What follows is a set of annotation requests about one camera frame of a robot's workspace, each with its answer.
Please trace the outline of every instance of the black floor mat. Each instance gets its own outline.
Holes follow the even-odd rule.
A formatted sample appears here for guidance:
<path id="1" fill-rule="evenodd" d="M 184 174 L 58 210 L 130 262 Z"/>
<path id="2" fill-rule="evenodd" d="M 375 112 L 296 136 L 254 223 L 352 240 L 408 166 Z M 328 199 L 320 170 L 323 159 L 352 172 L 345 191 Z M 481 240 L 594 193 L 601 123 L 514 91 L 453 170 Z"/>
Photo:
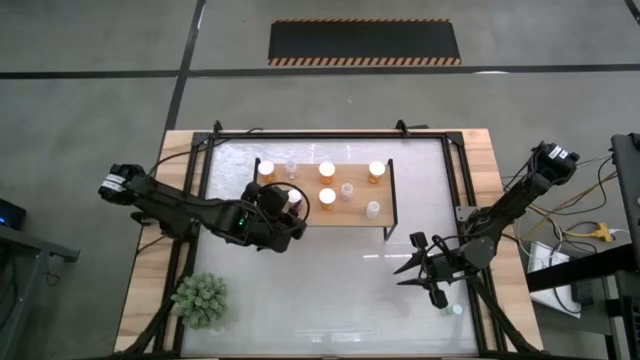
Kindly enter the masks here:
<path id="1" fill-rule="evenodd" d="M 461 63 L 448 19 L 282 19 L 272 66 L 433 66 Z"/>

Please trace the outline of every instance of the cable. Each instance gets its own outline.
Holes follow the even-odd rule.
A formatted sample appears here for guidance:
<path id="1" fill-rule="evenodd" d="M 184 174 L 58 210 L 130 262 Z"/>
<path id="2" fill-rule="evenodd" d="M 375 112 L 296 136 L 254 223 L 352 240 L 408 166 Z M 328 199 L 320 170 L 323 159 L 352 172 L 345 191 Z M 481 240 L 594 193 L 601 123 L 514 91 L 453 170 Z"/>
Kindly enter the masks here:
<path id="1" fill-rule="evenodd" d="M 607 200 L 607 196 L 606 196 L 606 192 L 604 190 L 604 187 L 602 186 L 603 183 L 615 178 L 616 176 L 616 172 L 612 172 L 611 174 L 609 174 L 606 178 L 604 178 L 604 180 L 601 177 L 601 172 L 602 172 L 602 168 L 604 166 L 604 164 L 606 164 L 609 161 L 606 160 L 605 162 L 603 162 L 600 167 L 598 168 L 598 182 L 590 187 L 588 187 L 587 189 L 585 189 L 584 191 L 578 193 L 577 195 L 573 196 L 572 198 L 565 200 L 562 204 L 556 206 L 552 211 L 547 211 L 546 213 L 541 213 L 542 211 L 544 211 L 544 209 L 540 208 L 539 206 L 533 205 L 531 206 L 531 208 L 533 210 L 535 210 L 536 212 L 538 212 L 540 215 L 543 216 L 543 219 L 540 220 L 540 222 L 538 222 L 533 229 L 531 229 L 531 231 L 529 231 L 529 233 L 527 235 L 524 236 L 524 238 L 528 238 L 530 237 L 539 227 L 540 225 L 542 225 L 542 223 L 544 221 L 547 221 L 547 219 L 549 218 L 550 215 L 555 214 L 555 215 L 575 215 L 575 214 L 581 214 L 581 213 L 585 213 L 585 212 L 589 212 L 589 211 L 593 211 L 593 210 L 597 210 L 601 207 L 603 207 L 606 204 L 606 200 Z M 556 213 L 556 211 L 558 210 L 562 210 L 562 209 L 566 209 L 569 208 L 571 206 L 574 206 L 575 204 L 577 204 L 578 201 L 580 201 L 582 198 L 584 198 L 587 194 L 589 194 L 590 192 L 592 192 L 594 189 L 596 189 L 597 187 L 600 187 L 600 189 L 602 190 L 602 193 L 604 195 L 604 202 L 603 204 L 596 206 L 594 208 L 591 209 L 587 209 L 587 210 L 581 210 L 581 211 L 576 211 L 573 213 Z"/>
<path id="2" fill-rule="evenodd" d="M 248 130 L 248 131 L 246 132 L 246 134 L 251 133 L 251 132 L 256 131 L 256 130 L 264 130 L 264 129 L 263 129 L 263 128 L 261 128 L 261 127 L 254 127 L 254 128 L 252 128 L 252 129 Z M 196 148 L 199 148 L 199 147 L 200 147 L 200 145 L 202 145 L 202 144 L 203 144 L 205 141 L 207 141 L 207 140 L 209 140 L 209 137 L 205 137 L 205 138 L 203 138 L 203 139 L 202 139 L 198 144 L 196 144 Z M 212 141 L 211 141 L 211 143 L 209 143 L 209 145 L 207 145 L 207 146 L 203 147 L 202 149 L 198 149 L 198 150 L 196 150 L 196 153 L 199 153 L 199 152 L 202 152 L 202 151 L 208 150 L 208 149 L 210 149 L 210 148 L 214 148 L 214 147 L 216 147 L 216 146 L 222 145 L 222 144 L 226 143 L 226 142 L 227 142 L 227 141 L 229 141 L 229 140 L 231 140 L 231 139 L 224 139 L 224 140 L 222 140 L 222 141 L 220 141 L 220 142 L 218 142 L 218 143 L 214 143 L 214 141 L 212 140 Z M 156 163 L 151 167 L 151 169 L 149 169 L 149 172 L 148 172 L 147 174 L 148 174 L 149 176 L 152 176 L 152 175 L 154 175 L 154 174 L 155 174 L 155 171 L 158 169 L 158 166 L 160 166 L 160 164 L 164 163 L 165 161 L 168 161 L 168 160 L 171 160 L 171 159 L 173 159 L 173 158 L 176 158 L 176 157 L 178 157 L 178 156 L 188 155 L 188 154 L 190 154 L 190 153 L 191 153 L 191 149 L 189 149 L 189 150 L 187 150 L 187 151 L 179 152 L 179 153 L 177 153 L 177 154 L 173 154 L 173 155 L 167 156 L 167 157 L 166 157 L 166 158 L 164 158 L 164 159 L 158 160 L 158 162 L 156 162 Z"/>
<path id="3" fill-rule="evenodd" d="M 574 211 L 574 212 L 569 212 L 569 213 L 556 213 L 556 212 L 555 212 L 555 210 L 554 210 L 554 211 L 553 211 L 553 212 L 551 212 L 551 213 L 552 213 L 552 214 L 554 214 L 554 215 L 565 215 L 565 216 L 566 216 L 566 215 L 576 215 L 576 214 L 584 214 L 584 213 L 586 213 L 586 212 L 594 211 L 594 210 L 598 210 L 598 209 L 600 209 L 600 208 L 604 207 L 604 206 L 607 204 L 607 192 L 604 190 L 604 186 L 602 186 L 602 168 L 604 167 L 604 165 L 605 165 L 606 163 L 608 163 L 608 162 L 609 162 L 609 161 L 611 161 L 612 159 L 613 159 L 613 157 L 610 157 L 610 158 L 608 158 L 607 160 L 603 161 L 603 162 L 602 162 L 602 164 L 600 164 L 600 167 L 598 168 L 598 186 L 600 187 L 600 191 L 602 192 L 602 197 L 603 197 L 602 204 L 600 204 L 600 205 L 598 205 L 598 206 L 595 206 L 595 207 L 593 207 L 593 208 L 591 208 L 591 209 L 586 209 L 586 210 Z"/>
<path id="4" fill-rule="evenodd" d="M 568 228 L 568 230 L 572 230 L 572 229 L 574 229 L 574 228 L 576 228 L 576 227 L 578 227 L 578 226 L 580 226 L 580 225 L 584 225 L 584 224 L 593 224 L 593 223 L 597 224 L 597 222 L 595 222 L 595 221 L 581 221 L 581 222 L 578 222 L 578 223 L 576 223 L 576 224 L 574 224 L 574 225 L 570 226 L 570 227 Z M 555 237 L 556 237 L 557 239 L 560 239 L 560 237 L 562 236 L 562 235 L 559 235 L 559 234 L 556 232 L 555 228 L 554 228 L 554 230 L 553 230 L 553 234 L 555 235 Z M 576 248 L 576 249 L 580 250 L 580 251 L 583 251 L 583 252 L 586 252 L 586 253 L 590 253 L 590 254 L 597 254 L 597 253 L 598 253 L 598 249 L 597 249 L 595 246 L 593 246 L 592 244 L 589 244 L 589 243 L 587 243 L 587 242 L 583 242 L 583 241 L 575 241 L 575 240 L 568 240 L 568 239 L 566 239 L 566 238 L 564 238 L 564 241 L 565 241 L 566 243 L 568 243 L 569 245 L 573 246 L 574 248 Z M 592 252 L 590 252 L 590 251 L 588 251 L 588 250 L 585 250 L 585 249 L 583 249 L 583 248 L 580 248 L 580 247 L 576 246 L 575 244 L 581 244 L 581 245 L 590 246 L 590 247 L 593 249 L 593 251 L 592 251 Z M 553 254 L 555 251 L 557 251 L 555 248 L 554 248 L 554 249 L 552 249 L 552 250 L 551 250 L 551 254 Z M 568 308 L 567 308 L 567 307 L 562 303 L 562 300 L 560 300 L 560 296 L 558 295 L 558 290 L 557 290 L 556 288 L 553 288 L 553 294 L 554 294 L 554 296 L 556 297 L 556 300 L 558 301 L 558 304 L 560 304 L 560 306 L 561 306 L 561 307 L 562 307 L 566 312 L 569 312 L 569 313 L 572 313 L 572 314 L 579 314 L 579 313 L 580 313 L 579 311 L 569 310 L 569 309 L 568 309 Z"/>
<path id="5" fill-rule="evenodd" d="M 587 167 L 587 166 L 589 166 L 591 164 L 595 164 L 596 162 L 598 162 L 600 160 L 604 160 L 604 159 L 606 159 L 608 157 L 611 157 L 611 154 L 606 154 L 606 155 L 603 155 L 603 156 L 599 156 L 597 158 L 581 161 L 579 163 L 576 163 L 576 166 L 578 167 L 578 169 L 582 169 L 582 168 Z"/>
<path id="6" fill-rule="evenodd" d="M 556 252 L 557 250 L 557 245 L 551 249 L 551 255 L 553 255 L 554 252 Z M 552 267 L 553 263 L 552 263 L 553 259 L 549 258 L 549 265 L 547 267 Z M 560 296 L 558 295 L 558 289 L 557 288 L 553 288 L 553 295 L 556 297 L 556 300 L 558 301 L 558 304 L 560 304 L 560 307 L 562 307 L 564 309 L 564 311 L 571 313 L 571 314 L 580 314 L 580 311 L 573 311 L 573 310 L 569 310 L 563 303 L 562 300 L 560 300 Z"/>
<path id="7" fill-rule="evenodd" d="M 577 169 L 583 169 L 587 166 L 591 166 L 593 164 L 595 164 L 596 162 L 600 161 L 600 160 L 604 160 L 608 157 L 610 157 L 610 154 L 607 155 L 603 155 L 603 156 L 599 156 L 597 158 L 593 158 L 593 159 L 589 159 L 589 160 L 585 160 L 585 161 L 581 161 L 579 163 L 576 163 L 576 167 Z M 511 179 L 511 178 L 516 178 L 516 177 L 523 177 L 523 175 L 510 175 L 510 176 L 501 176 L 500 179 Z"/>
<path id="8" fill-rule="evenodd" d="M 138 249 L 138 251 L 136 251 L 136 256 L 138 256 L 138 255 L 142 252 L 142 250 L 144 250 L 144 249 L 148 248 L 148 247 L 149 247 L 149 246 L 151 246 L 151 245 L 156 244 L 158 241 L 160 241 L 160 240 L 164 239 L 165 237 L 166 237 L 166 236 L 164 236 L 164 235 L 163 235 L 163 236 L 160 236 L 159 238 L 157 238 L 157 239 L 153 240 L 152 242 L 150 242 L 150 243 L 146 244 L 145 246 L 141 247 L 140 249 Z"/>
<path id="9" fill-rule="evenodd" d="M 438 238 L 440 238 L 440 241 L 445 241 L 445 240 L 449 240 L 449 239 L 464 239 L 464 238 L 469 238 L 469 237 L 476 237 L 476 236 L 480 236 L 480 235 L 484 234 L 489 229 L 491 229 L 494 225 L 495 225 L 495 223 L 492 223 L 491 225 L 487 226 L 486 228 L 482 229 L 481 231 L 478 231 L 478 232 L 473 233 L 473 234 L 449 235 L 449 236 L 446 236 L 446 237 L 440 237 L 438 235 L 435 235 L 435 236 L 438 236 Z"/>
<path id="10" fill-rule="evenodd" d="M 2 321 L 0 322 L 0 332 L 2 332 L 2 329 L 4 329 L 4 326 L 7 324 L 7 322 L 11 318 L 11 314 L 13 314 L 13 310 L 18 304 L 18 267 L 16 265 L 15 255 L 11 255 L 11 267 L 13 269 L 13 274 L 12 274 L 13 280 L 12 280 L 12 284 L 9 285 L 9 287 L 13 286 L 13 302 L 11 303 L 11 307 L 9 307 L 9 312 L 7 313 L 7 316 L 5 316 L 5 318 L 2 319 Z M 9 293 L 9 288 L 7 288 L 5 293 L 2 294 L 2 297 L 0 299 L 0 304 L 2 304 L 2 302 L 4 301 L 4 298 L 8 293 Z"/>
<path id="11" fill-rule="evenodd" d="M 47 285 L 49 287 L 54 287 L 56 285 L 58 285 L 58 283 L 60 282 L 60 276 L 54 274 L 51 272 L 51 270 L 49 269 L 49 262 L 45 260 L 45 266 L 47 267 L 47 271 L 45 271 L 44 276 L 47 280 Z"/>
<path id="12" fill-rule="evenodd" d="M 508 176 L 511 178 L 511 181 L 509 181 L 509 183 L 507 183 L 507 185 L 505 185 L 503 187 L 504 190 L 506 190 L 507 188 L 509 188 L 509 186 L 515 181 L 515 179 L 518 177 L 518 175 L 520 175 L 520 173 L 522 172 L 522 170 L 524 170 L 525 167 L 527 167 L 527 165 L 529 164 L 529 161 L 531 160 L 531 157 L 529 157 L 529 159 L 527 160 L 527 162 L 524 163 L 524 165 L 522 165 L 522 167 L 520 168 L 520 170 L 518 170 L 518 172 L 516 172 L 515 175 L 513 176 Z"/>
<path id="13" fill-rule="evenodd" d="M 516 236 L 505 234 L 505 233 L 502 233 L 502 236 L 517 242 L 518 246 L 520 247 L 522 252 L 524 252 L 529 259 L 543 261 L 543 260 L 547 260 L 549 258 L 552 258 L 553 254 L 551 254 L 549 256 L 545 256 L 545 257 L 540 257 L 540 258 L 539 257 L 535 257 L 535 256 L 531 255 L 531 253 L 529 251 L 527 251 L 527 249 L 524 247 L 524 245 L 522 245 L 522 243 L 525 240 L 522 240 L 522 238 L 520 237 L 520 219 L 522 219 L 522 218 L 518 218 L 518 220 L 516 220 L 516 222 L 514 223 L 514 226 L 516 227 Z M 553 225 L 554 225 L 554 229 L 555 229 L 555 227 L 560 228 L 556 223 L 553 223 Z"/>

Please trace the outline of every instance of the metal stand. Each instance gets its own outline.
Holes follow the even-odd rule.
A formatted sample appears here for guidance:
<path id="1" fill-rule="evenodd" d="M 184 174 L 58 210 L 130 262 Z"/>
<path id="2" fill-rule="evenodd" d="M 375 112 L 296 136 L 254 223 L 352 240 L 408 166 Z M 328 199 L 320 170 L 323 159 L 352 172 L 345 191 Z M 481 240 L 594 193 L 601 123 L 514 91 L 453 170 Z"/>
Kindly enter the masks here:
<path id="1" fill-rule="evenodd" d="M 529 285 L 529 291 L 534 292 L 580 280 L 613 275 L 619 270 L 634 271 L 637 268 L 633 245 L 627 244 L 529 273 L 527 285 Z"/>
<path id="2" fill-rule="evenodd" d="M 33 303 L 32 295 L 35 292 L 37 279 L 45 274 L 49 256 L 60 256 L 65 262 L 73 263 L 78 260 L 80 251 L 37 239 L 5 226 L 0 226 L 0 246 L 7 246 L 11 252 L 9 256 L 2 259 L 5 265 L 8 265 L 10 256 L 15 257 L 18 256 L 17 254 L 34 259 L 26 281 L 17 290 L 16 305 L 10 310 L 11 314 L 4 328 L 0 329 L 0 359 L 12 359 L 18 337 L 26 323 L 29 307 Z"/>

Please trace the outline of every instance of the wooden table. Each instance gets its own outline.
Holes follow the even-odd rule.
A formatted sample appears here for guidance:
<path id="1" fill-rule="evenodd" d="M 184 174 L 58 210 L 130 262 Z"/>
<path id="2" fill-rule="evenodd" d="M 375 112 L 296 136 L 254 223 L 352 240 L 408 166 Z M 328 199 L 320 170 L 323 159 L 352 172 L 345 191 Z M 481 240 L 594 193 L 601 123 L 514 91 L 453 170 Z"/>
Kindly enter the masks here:
<path id="1" fill-rule="evenodd" d="M 447 130 L 413 130 L 413 132 L 429 131 L 444 132 Z M 503 191 L 489 131 L 487 129 L 451 129 L 451 131 L 463 133 L 478 206 L 492 205 L 502 195 Z M 197 131 L 167 132 L 160 158 L 188 151 L 194 132 Z M 456 178 L 461 179 L 460 165 L 457 163 L 458 157 L 455 155 L 453 159 L 457 174 Z M 200 155 L 196 164 L 196 175 L 194 176 L 192 187 L 194 194 L 197 193 L 200 186 L 203 158 L 204 155 Z M 163 183 L 181 189 L 184 184 L 186 168 L 187 156 L 177 157 L 160 165 L 156 178 Z M 465 203 L 466 194 L 461 181 L 458 182 L 458 192 L 461 195 L 462 203 Z M 142 231 L 139 247 L 148 244 L 159 236 L 160 231 L 157 227 L 145 227 Z M 160 306 L 170 252 L 171 240 L 166 239 L 145 249 L 136 258 L 114 351 L 122 351 L 133 343 Z M 538 349 L 542 349 L 542 340 L 516 243 L 506 238 L 500 242 L 498 254 L 491 262 L 491 271 L 500 306 L 527 341 Z M 489 349 L 495 349 L 495 338 L 491 327 L 490 315 L 482 302 L 481 305 L 483 307 L 483 323 Z M 176 318 L 172 316 L 168 323 L 165 339 L 167 349 L 170 349 L 172 345 L 175 321 Z"/>

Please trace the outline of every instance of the orange striped border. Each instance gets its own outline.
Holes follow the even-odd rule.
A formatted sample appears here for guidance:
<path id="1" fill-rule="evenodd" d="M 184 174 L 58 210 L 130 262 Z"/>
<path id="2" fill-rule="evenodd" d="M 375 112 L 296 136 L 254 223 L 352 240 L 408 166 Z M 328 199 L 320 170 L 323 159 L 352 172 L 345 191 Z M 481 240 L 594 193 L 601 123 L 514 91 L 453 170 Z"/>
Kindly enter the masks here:
<path id="1" fill-rule="evenodd" d="M 269 66 L 456 66 L 461 64 L 462 59 L 454 57 L 269 59 Z"/>
<path id="2" fill-rule="evenodd" d="M 399 18 L 383 18 L 383 19 L 356 19 L 356 18 L 307 18 L 307 19 L 277 19 L 273 22 L 449 22 L 447 18 L 432 18 L 432 19 L 399 19 Z"/>

